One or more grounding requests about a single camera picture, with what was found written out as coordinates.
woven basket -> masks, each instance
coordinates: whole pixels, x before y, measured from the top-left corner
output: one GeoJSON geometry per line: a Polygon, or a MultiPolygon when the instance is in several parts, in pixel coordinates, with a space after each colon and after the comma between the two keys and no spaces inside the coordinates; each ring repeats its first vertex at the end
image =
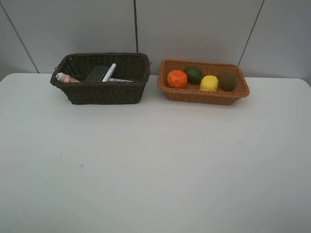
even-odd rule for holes
{"type": "Polygon", "coordinates": [[[249,95],[242,71],[235,65],[217,64],[206,62],[191,62],[184,60],[164,60],[160,66],[158,87],[164,92],[166,98],[176,101],[212,103],[230,105],[240,98],[249,95]],[[201,69],[203,77],[206,75],[219,76],[225,70],[230,70],[237,76],[237,86],[233,91],[223,91],[218,87],[216,92],[200,91],[200,85],[188,84],[185,89],[174,89],[167,85],[167,76],[172,70],[184,70],[188,66],[196,66],[201,69]]]}
{"type": "Polygon", "coordinates": [[[55,68],[51,84],[61,89],[73,104],[130,104],[138,103],[150,76],[150,63],[141,53],[83,53],[66,56],[55,68]],[[117,67],[112,78],[132,81],[84,83],[96,66],[117,67]],[[81,83],[61,83],[59,72],[70,75],[81,83]]]}

yellow lemon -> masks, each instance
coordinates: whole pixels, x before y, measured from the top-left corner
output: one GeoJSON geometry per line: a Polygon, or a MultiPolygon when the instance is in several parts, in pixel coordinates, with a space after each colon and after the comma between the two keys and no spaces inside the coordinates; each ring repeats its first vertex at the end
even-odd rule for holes
{"type": "Polygon", "coordinates": [[[201,91],[217,91],[218,79],[215,76],[205,76],[200,84],[201,91]]]}

lime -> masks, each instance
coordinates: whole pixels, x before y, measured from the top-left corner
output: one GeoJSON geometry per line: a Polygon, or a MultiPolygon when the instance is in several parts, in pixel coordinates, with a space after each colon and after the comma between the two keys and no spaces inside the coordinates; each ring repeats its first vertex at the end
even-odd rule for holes
{"type": "Polygon", "coordinates": [[[199,84],[203,79],[202,71],[195,66],[187,67],[184,72],[188,77],[188,82],[192,84],[199,84]]]}

basket rim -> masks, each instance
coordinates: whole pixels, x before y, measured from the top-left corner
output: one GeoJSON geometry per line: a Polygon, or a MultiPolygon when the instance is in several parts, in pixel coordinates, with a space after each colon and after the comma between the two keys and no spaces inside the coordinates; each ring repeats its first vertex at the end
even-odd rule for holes
{"type": "Polygon", "coordinates": [[[104,52],[104,53],[73,53],[73,54],[69,54],[67,56],[65,56],[61,63],[55,68],[55,71],[52,74],[50,83],[53,86],[56,87],[73,87],[73,86],[85,86],[85,87],[103,87],[103,86],[142,86],[145,85],[148,80],[149,80],[149,76],[150,76],[150,61],[149,58],[146,54],[144,53],[130,53],[130,52],[104,52]],[[85,82],[80,82],[80,83],[62,83],[59,82],[58,80],[56,80],[56,75],[59,72],[59,70],[61,70],[61,68],[65,65],[65,62],[72,58],[72,57],[77,57],[77,56],[137,56],[137,57],[142,57],[146,60],[146,74],[144,76],[144,78],[141,81],[134,81],[134,82],[96,82],[96,83],[85,83],[85,82]]]}
{"type": "Polygon", "coordinates": [[[158,87],[168,93],[175,93],[175,94],[196,94],[200,96],[211,96],[211,97],[226,97],[226,98],[244,98],[247,97],[250,93],[249,87],[246,83],[245,77],[241,71],[241,69],[234,65],[234,64],[225,64],[225,63],[214,63],[214,62],[197,62],[197,61],[191,61],[191,60],[180,60],[180,59],[165,59],[161,62],[160,65],[160,72],[159,72],[159,77],[157,80],[157,85],[158,87]],[[239,72],[239,76],[242,78],[242,84],[245,87],[244,92],[240,93],[232,93],[232,92],[225,92],[225,91],[215,91],[215,92],[206,92],[206,91],[201,91],[201,90],[192,90],[192,89],[179,89],[179,88],[170,88],[167,86],[162,85],[162,80],[165,79],[164,77],[164,65],[167,62],[181,62],[181,63],[192,63],[192,64],[201,64],[201,65],[215,65],[215,66],[226,66],[226,67],[233,67],[236,68],[237,71],[239,72]]]}

light brown wicker basket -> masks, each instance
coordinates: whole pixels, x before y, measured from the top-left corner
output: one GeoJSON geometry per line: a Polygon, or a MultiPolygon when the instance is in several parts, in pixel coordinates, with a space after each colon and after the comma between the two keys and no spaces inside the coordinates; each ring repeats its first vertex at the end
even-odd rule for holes
{"type": "Polygon", "coordinates": [[[238,99],[249,95],[249,88],[240,68],[230,64],[218,64],[207,62],[191,62],[184,60],[164,60],[160,66],[158,87],[164,92],[169,100],[212,103],[230,105],[238,99]],[[167,76],[172,70],[184,70],[188,66],[196,66],[201,69],[203,77],[214,75],[218,77],[223,71],[230,70],[237,76],[237,86],[233,91],[223,91],[218,87],[216,92],[200,91],[200,85],[188,84],[185,89],[174,89],[167,85],[167,76]]]}

